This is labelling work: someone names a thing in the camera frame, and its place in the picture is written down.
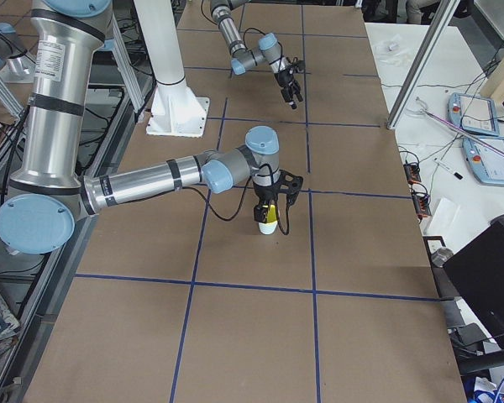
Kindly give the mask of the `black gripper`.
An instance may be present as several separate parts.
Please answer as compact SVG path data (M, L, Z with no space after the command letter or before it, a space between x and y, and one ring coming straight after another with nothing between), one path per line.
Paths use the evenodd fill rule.
M291 109L296 109L297 105L294 101L294 95L299 102L303 101L301 88L294 76L295 68L290 66L284 70L275 73L275 79L281 88L281 95Z
M278 208L278 193L280 187L275 183L268 186L260 186L254 183L255 195L258 197L258 202L254 207L254 220L256 222L267 222L267 207L274 206L276 221L280 221L280 213Z

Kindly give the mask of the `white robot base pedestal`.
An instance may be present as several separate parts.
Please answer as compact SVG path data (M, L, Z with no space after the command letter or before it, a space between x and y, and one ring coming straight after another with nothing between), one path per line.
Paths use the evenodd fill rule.
M210 101L196 97L186 83L171 3L137 0L134 6L156 81L146 132L201 137Z

